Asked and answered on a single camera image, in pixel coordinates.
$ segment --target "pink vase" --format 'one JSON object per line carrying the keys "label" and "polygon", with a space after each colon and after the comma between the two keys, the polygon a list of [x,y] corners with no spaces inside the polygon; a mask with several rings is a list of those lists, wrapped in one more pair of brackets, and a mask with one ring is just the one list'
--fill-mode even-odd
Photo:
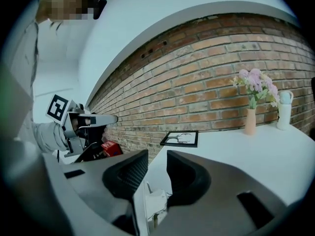
{"label": "pink vase", "polygon": [[252,136],[256,132],[256,109],[247,109],[244,133]]}

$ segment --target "framed drawing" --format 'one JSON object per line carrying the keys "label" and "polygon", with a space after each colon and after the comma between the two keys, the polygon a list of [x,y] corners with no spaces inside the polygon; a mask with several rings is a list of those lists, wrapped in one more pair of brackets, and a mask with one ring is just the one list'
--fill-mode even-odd
{"label": "framed drawing", "polygon": [[198,131],[170,131],[160,142],[160,145],[196,148],[198,146]]}

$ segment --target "black rectangle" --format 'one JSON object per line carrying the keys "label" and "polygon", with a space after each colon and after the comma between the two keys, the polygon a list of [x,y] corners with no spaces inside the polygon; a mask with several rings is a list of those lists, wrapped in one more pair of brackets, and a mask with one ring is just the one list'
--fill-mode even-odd
{"label": "black rectangle", "polygon": [[66,172],[64,175],[65,175],[65,178],[68,179],[68,178],[72,178],[72,177],[77,177],[77,176],[82,175],[84,173],[85,172],[82,170],[76,170],[76,171]]}
{"label": "black rectangle", "polygon": [[[170,133],[195,133],[195,140],[193,144],[187,144],[187,143],[179,143],[178,137],[172,137],[173,139],[177,139],[178,143],[169,143],[167,142],[168,139],[170,139],[169,135]],[[160,145],[162,146],[175,146],[175,147],[189,147],[189,148],[196,148],[198,147],[198,131],[188,131],[188,130],[184,130],[184,131],[170,131],[167,133],[167,135],[163,138],[163,140],[160,142]]]}
{"label": "black rectangle", "polygon": [[274,218],[252,192],[241,193],[237,195],[237,198],[242,203],[257,229],[263,227]]}

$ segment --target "red object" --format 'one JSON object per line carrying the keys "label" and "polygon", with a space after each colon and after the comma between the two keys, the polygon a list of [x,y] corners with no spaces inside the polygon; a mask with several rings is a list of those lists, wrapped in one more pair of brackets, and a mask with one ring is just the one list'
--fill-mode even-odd
{"label": "red object", "polygon": [[113,141],[107,141],[103,143],[101,146],[103,148],[104,154],[109,157],[123,154],[122,150],[119,147],[119,144]]}

